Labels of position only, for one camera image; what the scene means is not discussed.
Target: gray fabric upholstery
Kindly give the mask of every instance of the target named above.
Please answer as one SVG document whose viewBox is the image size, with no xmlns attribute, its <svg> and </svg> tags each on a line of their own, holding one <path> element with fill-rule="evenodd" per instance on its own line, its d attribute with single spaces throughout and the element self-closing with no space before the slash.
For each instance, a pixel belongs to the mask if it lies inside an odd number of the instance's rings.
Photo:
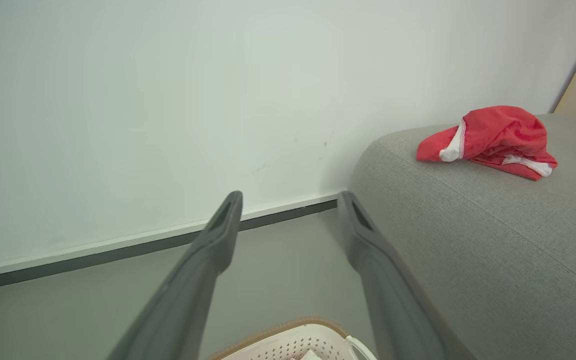
<svg viewBox="0 0 576 360">
<path fill-rule="evenodd" d="M 539 118 L 559 166 L 537 182 L 416 161 L 420 141 L 453 126 L 439 125 L 373 142 L 350 183 L 480 360 L 576 359 L 576 119 Z"/>
</svg>

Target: red and white garment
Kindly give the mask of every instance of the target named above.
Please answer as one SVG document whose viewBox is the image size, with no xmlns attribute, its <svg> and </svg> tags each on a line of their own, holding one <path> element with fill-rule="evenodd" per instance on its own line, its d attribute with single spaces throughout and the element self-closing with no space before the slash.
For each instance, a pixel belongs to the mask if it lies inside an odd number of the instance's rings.
<svg viewBox="0 0 576 360">
<path fill-rule="evenodd" d="M 547 132 L 539 119 L 514 106 L 492 106 L 468 112 L 459 126 L 421 141 L 416 159 L 454 162 L 468 159 L 532 180 L 548 176 L 557 167 L 546 151 Z"/>
</svg>

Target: gray floor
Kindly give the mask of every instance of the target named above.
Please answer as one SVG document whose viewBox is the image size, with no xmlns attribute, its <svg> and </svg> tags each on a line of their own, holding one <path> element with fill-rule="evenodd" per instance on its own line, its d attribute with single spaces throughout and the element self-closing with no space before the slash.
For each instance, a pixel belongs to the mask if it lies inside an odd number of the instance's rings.
<svg viewBox="0 0 576 360">
<path fill-rule="evenodd" d="M 200 359 L 282 322 L 319 316 L 375 351 L 336 209 L 243 231 L 217 280 Z M 0 287 L 0 360 L 103 360 L 187 246 Z"/>
</svg>

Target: white plastic basket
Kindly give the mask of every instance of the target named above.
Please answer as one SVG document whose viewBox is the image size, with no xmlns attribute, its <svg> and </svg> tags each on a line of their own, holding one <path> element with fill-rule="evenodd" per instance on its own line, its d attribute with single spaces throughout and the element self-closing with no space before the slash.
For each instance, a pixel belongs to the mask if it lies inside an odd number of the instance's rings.
<svg viewBox="0 0 576 360">
<path fill-rule="evenodd" d="M 331 321 L 308 317 L 286 323 L 246 339 L 211 356 L 210 360 L 301 359 L 308 350 L 322 360 L 377 360 L 358 339 Z"/>
</svg>

